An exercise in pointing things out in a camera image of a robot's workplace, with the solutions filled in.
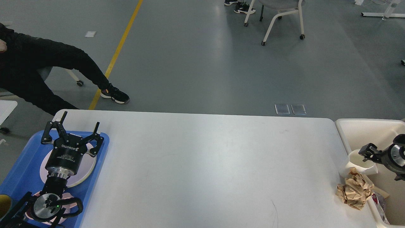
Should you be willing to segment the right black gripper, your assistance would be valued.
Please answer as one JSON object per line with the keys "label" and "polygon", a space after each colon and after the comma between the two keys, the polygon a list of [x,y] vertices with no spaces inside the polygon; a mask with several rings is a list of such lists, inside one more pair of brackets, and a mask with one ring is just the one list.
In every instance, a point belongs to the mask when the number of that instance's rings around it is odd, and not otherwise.
{"label": "right black gripper", "polygon": [[404,143],[393,143],[384,150],[369,143],[364,145],[358,152],[363,156],[363,161],[381,162],[389,171],[396,174],[394,180],[405,180],[405,159],[404,159]]}

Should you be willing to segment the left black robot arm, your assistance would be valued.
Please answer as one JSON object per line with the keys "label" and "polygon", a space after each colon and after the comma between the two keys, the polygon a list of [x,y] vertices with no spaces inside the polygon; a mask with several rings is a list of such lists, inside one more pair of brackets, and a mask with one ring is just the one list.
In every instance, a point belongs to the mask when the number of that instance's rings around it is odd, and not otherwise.
{"label": "left black robot arm", "polygon": [[108,144],[98,132],[66,131],[63,121],[49,121],[27,143],[1,185],[10,208],[2,228],[78,228],[103,163]]}

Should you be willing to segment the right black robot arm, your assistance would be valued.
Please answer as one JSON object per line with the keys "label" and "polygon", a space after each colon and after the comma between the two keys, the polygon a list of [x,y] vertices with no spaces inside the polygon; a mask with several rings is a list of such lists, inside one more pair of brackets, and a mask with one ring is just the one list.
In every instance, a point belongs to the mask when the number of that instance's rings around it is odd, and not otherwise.
{"label": "right black robot arm", "polygon": [[372,161],[384,165],[388,170],[395,173],[395,181],[405,180],[405,134],[399,134],[393,139],[393,143],[385,150],[378,150],[377,146],[369,143],[364,145],[358,152],[363,156],[363,161]]}

